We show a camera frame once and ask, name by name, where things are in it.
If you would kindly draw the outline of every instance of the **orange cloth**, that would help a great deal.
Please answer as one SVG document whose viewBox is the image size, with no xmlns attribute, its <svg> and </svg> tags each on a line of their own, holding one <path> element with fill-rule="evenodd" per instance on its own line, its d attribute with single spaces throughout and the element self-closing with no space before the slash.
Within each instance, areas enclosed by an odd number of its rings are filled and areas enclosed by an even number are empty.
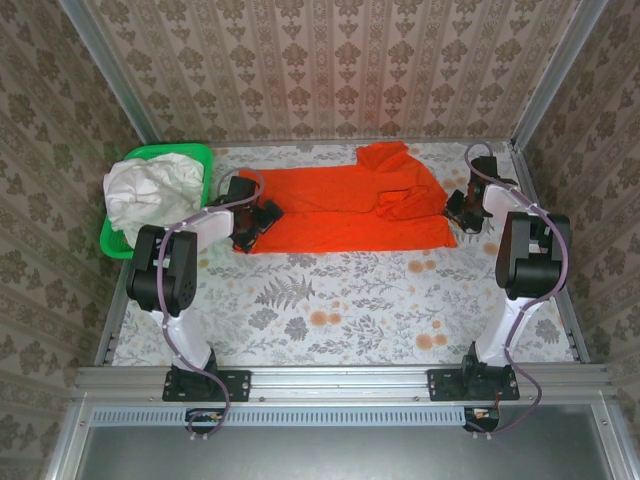
<svg viewBox="0 0 640 480">
<path fill-rule="evenodd" d="M 404 143 L 360 147 L 357 159 L 346 167 L 261 170 L 261 201 L 273 200 L 285 214 L 251 253 L 456 246 L 442 216 L 447 194 Z"/>
</svg>

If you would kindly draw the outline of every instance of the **white cloth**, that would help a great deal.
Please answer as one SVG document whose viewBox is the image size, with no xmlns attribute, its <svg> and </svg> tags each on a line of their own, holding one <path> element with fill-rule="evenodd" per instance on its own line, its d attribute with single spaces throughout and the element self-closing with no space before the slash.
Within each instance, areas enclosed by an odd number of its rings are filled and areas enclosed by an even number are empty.
<svg viewBox="0 0 640 480">
<path fill-rule="evenodd" d="M 103 182 L 113 229 L 134 246 L 143 225 L 168 227 L 197 213 L 203 172 L 201 163 L 177 153 L 115 163 Z"/>
</svg>

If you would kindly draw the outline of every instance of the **patterned wall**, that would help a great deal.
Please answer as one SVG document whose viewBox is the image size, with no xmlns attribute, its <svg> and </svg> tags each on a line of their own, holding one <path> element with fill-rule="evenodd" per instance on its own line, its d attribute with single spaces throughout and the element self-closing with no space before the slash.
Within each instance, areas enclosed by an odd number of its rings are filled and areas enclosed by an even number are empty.
<svg viewBox="0 0 640 480">
<path fill-rule="evenodd" d="M 509 137 L 578 0 L 91 0 L 165 141 Z"/>
<path fill-rule="evenodd" d="M 640 2 L 610 0 L 525 150 L 571 217 L 570 292 L 640 439 Z"/>
<path fill-rule="evenodd" d="M 37 478 L 117 275 L 101 177 L 137 136 L 55 1 L 0 2 L 0 478 Z"/>
</svg>

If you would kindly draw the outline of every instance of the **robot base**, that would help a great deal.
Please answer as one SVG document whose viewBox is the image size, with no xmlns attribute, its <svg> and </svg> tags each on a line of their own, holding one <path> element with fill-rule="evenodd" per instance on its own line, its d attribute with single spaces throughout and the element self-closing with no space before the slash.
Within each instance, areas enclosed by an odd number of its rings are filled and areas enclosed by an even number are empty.
<svg viewBox="0 0 640 480">
<path fill-rule="evenodd" d="M 520 399 L 518 382 L 511 366 L 490 367 L 480 363 L 475 342 L 463 357 L 460 368 L 427 370 L 427 381 L 432 402 Z"/>
<path fill-rule="evenodd" d="M 213 350 L 204 370 L 211 372 L 225 384 L 232 402 L 249 401 L 250 370 L 218 370 Z M 165 402 L 224 402 L 224 394 L 210 378 L 172 365 L 164 380 L 162 400 Z"/>
</svg>

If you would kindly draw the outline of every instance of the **green basket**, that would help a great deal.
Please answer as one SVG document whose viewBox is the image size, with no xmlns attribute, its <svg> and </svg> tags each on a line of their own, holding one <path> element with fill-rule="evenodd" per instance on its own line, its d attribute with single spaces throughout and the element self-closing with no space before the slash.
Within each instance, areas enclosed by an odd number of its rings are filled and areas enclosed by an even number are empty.
<svg viewBox="0 0 640 480">
<path fill-rule="evenodd" d="M 129 152 L 125 160 L 142 158 L 149 160 L 166 153 L 179 153 L 191 157 L 204 166 L 202 200 L 200 207 L 204 207 L 209 199 L 209 183 L 211 181 L 211 169 L 213 168 L 213 153 L 211 149 L 201 143 L 176 143 L 171 145 L 149 145 L 139 147 Z M 109 217 L 104 219 L 102 232 L 100 233 L 100 248 L 105 255 L 111 258 L 128 259 L 133 257 L 133 248 L 127 243 L 122 231 L 114 232 Z"/>
</svg>

